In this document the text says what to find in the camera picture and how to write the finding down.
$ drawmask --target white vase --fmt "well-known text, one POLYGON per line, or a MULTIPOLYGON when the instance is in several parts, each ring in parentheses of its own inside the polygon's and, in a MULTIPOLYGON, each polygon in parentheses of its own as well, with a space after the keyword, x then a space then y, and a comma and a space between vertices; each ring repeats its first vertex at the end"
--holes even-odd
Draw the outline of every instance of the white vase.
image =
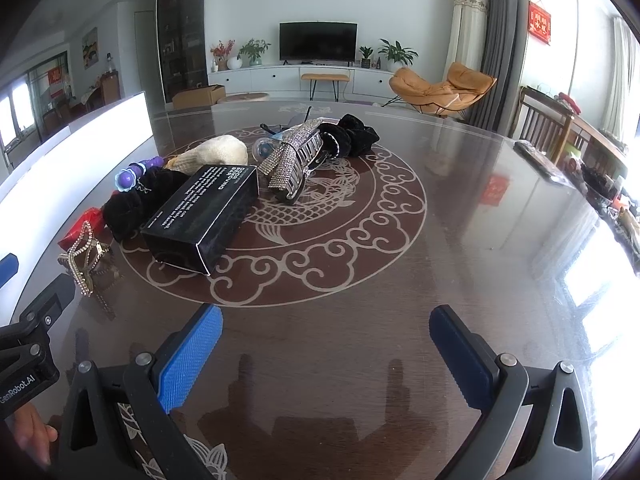
POLYGON ((393 72, 394 74, 399 68, 402 68, 403 66, 405 65, 402 61, 391 61, 390 59, 386 60, 386 69, 389 70, 389 72, 393 72))
POLYGON ((230 57, 226 62, 229 70, 238 70, 242 66, 242 59, 239 57, 230 57))

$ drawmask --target white curtain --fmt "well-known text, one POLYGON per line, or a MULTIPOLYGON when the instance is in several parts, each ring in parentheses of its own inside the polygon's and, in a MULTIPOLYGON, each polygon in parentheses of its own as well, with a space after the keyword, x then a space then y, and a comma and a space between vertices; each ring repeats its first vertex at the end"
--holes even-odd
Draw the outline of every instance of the white curtain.
POLYGON ((453 3, 451 39, 443 80, 447 78, 449 67, 455 61, 473 70, 480 70, 484 54, 489 0, 453 0, 453 3))
POLYGON ((613 35, 614 70, 602 129, 630 144, 640 118, 640 44, 619 16, 613 18, 613 35))

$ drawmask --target purple toy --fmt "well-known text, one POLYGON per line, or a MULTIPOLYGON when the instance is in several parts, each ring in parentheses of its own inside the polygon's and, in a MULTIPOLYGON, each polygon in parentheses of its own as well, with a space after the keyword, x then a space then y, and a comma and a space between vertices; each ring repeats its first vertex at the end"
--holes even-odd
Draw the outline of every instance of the purple toy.
POLYGON ((140 162, 132 162, 126 170, 120 170, 116 174, 116 188, 118 191, 129 191, 136 187, 138 179, 146 173, 149 168, 162 168, 164 158, 155 156, 140 162))

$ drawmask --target blue gripper pad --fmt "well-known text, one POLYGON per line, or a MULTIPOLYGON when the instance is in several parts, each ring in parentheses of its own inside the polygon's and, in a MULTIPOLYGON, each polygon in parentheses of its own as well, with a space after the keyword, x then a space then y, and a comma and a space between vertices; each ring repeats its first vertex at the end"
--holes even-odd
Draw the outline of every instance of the blue gripper pad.
POLYGON ((18 272, 18 257, 9 253, 0 260, 0 287, 4 286, 18 272))
POLYGON ((437 306, 429 316, 429 335, 453 375, 466 403, 475 410, 487 410, 494 403, 494 377, 474 344, 474 335, 449 305, 437 306))
POLYGON ((222 334, 222 311, 210 305, 158 376, 158 400, 165 413, 184 404, 222 334))

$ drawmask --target red flowers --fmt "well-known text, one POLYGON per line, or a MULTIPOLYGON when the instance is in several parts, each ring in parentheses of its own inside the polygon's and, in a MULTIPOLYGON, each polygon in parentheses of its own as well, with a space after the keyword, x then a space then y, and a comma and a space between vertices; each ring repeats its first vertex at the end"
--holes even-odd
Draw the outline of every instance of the red flowers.
POLYGON ((226 61, 229 57, 229 54, 231 54, 231 49, 233 49, 235 44, 236 40, 229 40, 226 46, 224 43, 222 43, 222 41, 219 41, 218 46, 211 47, 211 53, 216 56, 216 58, 226 61))

